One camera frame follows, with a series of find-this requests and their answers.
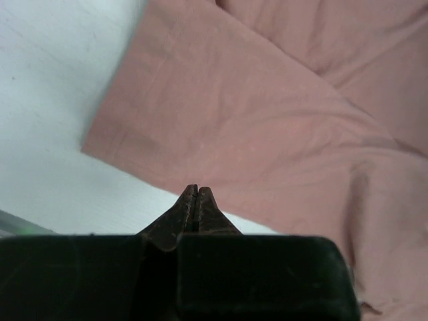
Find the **cloth fold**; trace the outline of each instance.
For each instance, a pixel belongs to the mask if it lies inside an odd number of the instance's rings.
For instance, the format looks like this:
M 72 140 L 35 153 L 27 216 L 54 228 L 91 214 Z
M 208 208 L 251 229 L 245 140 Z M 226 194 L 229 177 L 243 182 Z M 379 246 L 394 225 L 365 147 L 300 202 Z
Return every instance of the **cloth fold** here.
M 329 237 L 363 320 L 428 320 L 428 11 L 401 4 L 149 1 L 82 150 Z

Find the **white table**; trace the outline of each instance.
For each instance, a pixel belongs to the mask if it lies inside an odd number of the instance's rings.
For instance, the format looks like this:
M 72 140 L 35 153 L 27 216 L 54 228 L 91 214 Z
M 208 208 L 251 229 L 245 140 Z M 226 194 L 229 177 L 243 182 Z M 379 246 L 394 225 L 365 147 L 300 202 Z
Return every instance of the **white table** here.
M 1 210 L 58 233 L 135 233 L 176 201 L 80 152 L 144 3 L 0 1 Z

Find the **pink cloth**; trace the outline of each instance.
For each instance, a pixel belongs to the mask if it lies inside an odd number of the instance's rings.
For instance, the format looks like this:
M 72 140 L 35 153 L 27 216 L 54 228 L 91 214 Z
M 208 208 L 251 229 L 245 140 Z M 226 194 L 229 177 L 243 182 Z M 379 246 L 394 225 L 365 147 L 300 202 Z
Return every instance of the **pink cloth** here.
M 83 151 L 342 250 L 363 320 L 428 320 L 426 0 L 153 0 Z

